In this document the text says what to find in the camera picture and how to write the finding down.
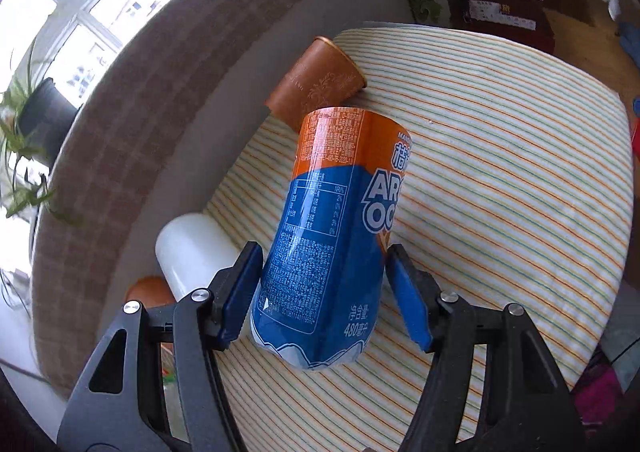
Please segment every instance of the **metal screw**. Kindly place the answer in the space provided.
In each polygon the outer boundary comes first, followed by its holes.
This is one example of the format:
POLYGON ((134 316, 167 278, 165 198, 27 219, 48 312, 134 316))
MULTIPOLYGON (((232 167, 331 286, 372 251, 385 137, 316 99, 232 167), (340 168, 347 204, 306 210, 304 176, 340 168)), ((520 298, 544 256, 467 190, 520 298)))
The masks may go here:
POLYGON ((191 293, 191 300, 195 302, 204 302, 209 298, 210 295, 211 294, 208 289, 200 288, 191 293))
POLYGON ((519 317, 520 315, 524 315, 524 308, 520 304, 510 304, 509 313, 519 317))
POLYGON ((457 302, 459 296, 455 291, 443 291, 440 294, 440 298, 443 299, 444 302, 457 302))
POLYGON ((124 311, 124 313, 127 313, 128 315, 135 313, 139 309, 140 309, 140 302, 138 301, 129 301, 127 302, 127 304, 122 306, 122 310, 124 311))

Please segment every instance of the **pink fabric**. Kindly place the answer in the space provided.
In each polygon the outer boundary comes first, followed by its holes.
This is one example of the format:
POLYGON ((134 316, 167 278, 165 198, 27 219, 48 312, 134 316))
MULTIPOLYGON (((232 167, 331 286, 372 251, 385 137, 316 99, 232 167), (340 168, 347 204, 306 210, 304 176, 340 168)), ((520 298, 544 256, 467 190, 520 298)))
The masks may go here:
POLYGON ((603 374, 588 385, 576 386, 574 389, 575 406, 582 418, 582 424, 601 425, 616 408, 623 393, 616 373, 610 366, 604 366, 603 374))

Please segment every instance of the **paper cup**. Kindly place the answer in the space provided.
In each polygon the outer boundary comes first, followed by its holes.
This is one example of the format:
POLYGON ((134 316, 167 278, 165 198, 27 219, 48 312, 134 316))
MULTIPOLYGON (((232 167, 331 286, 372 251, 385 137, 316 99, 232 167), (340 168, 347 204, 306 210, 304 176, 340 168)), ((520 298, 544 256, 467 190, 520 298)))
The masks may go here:
POLYGON ((273 115, 300 133, 302 119, 316 109, 339 106, 367 86, 349 55, 330 39, 316 37, 266 102, 273 115))

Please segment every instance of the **cardboard box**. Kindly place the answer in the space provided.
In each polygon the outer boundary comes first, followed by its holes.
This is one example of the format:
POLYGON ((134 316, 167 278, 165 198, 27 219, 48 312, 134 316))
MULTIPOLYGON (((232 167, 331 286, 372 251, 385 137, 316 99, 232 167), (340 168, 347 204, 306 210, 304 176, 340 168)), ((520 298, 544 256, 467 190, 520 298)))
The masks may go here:
POLYGON ((469 27, 553 54, 556 46, 542 0, 466 0, 469 27))

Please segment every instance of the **striped tablecloth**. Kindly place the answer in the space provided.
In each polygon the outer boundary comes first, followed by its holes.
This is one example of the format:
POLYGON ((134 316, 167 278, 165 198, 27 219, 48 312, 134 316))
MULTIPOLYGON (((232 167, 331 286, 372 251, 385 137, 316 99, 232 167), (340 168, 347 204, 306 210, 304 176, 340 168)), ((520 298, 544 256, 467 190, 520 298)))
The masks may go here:
MULTIPOLYGON (((369 87, 347 105, 405 125, 414 148, 392 240, 470 303, 524 304, 569 386, 600 338, 625 264, 632 165, 618 95, 562 61, 513 42, 442 29, 363 28, 335 39, 369 87)), ((268 251, 297 136, 268 118, 207 212, 242 247, 268 251)), ((408 338, 385 286, 357 363, 295 371, 238 340, 219 355, 252 451, 394 451, 431 357, 408 338)), ((459 438, 482 395, 478 346, 459 438)))

